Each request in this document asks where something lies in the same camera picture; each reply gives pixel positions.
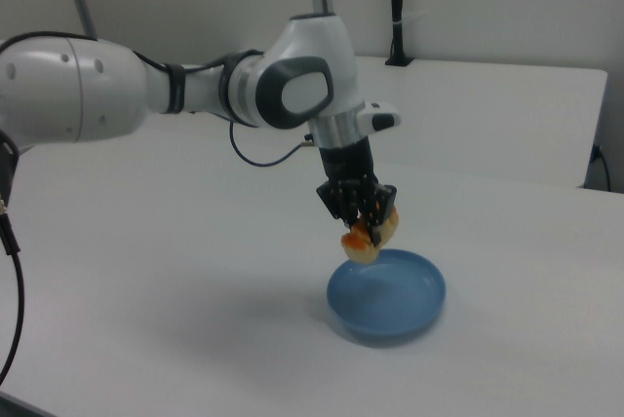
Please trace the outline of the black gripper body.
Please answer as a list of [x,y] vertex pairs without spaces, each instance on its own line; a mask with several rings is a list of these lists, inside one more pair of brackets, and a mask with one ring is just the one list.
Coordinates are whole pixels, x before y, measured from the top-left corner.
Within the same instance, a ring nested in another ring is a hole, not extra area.
[[374,174],[369,139],[319,151],[328,181],[317,188],[317,194],[331,216],[343,221],[358,214],[366,225],[375,220],[384,223],[390,217],[397,189],[380,183]]

